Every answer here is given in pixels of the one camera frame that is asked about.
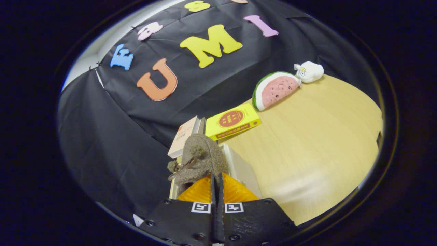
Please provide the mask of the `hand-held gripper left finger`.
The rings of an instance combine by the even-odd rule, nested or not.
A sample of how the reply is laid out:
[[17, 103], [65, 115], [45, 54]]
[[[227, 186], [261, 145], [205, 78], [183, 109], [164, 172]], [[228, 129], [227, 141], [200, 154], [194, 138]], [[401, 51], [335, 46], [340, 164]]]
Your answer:
[[214, 176], [207, 191], [211, 202], [188, 202], [164, 199], [145, 217], [139, 229], [168, 245], [211, 246], [214, 216], [216, 214]]

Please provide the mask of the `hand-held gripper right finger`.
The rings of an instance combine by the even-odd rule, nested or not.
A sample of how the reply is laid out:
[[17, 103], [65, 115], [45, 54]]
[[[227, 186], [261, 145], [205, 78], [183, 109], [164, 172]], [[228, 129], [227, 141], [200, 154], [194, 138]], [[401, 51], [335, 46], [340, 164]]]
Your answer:
[[272, 198], [225, 202], [225, 173], [217, 177], [217, 241], [225, 246], [276, 246], [297, 226]]

